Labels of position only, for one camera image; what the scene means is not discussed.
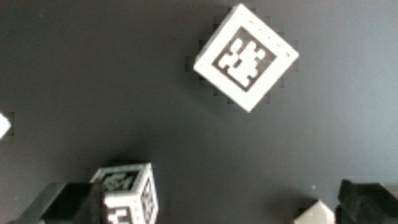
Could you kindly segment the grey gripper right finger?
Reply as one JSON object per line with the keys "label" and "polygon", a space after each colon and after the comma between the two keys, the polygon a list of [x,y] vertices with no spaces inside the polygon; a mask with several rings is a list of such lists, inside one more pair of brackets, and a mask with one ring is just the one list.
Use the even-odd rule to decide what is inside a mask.
{"label": "grey gripper right finger", "polygon": [[342,181],[337,224],[398,224],[398,183]]}

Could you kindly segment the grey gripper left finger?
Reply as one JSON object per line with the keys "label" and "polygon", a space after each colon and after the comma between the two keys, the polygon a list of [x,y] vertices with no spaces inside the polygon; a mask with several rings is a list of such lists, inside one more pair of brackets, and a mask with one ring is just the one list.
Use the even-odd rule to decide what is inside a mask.
{"label": "grey gripper left finger", "polygon": [[17,224],[107,224],[102,184],[50,183]]}

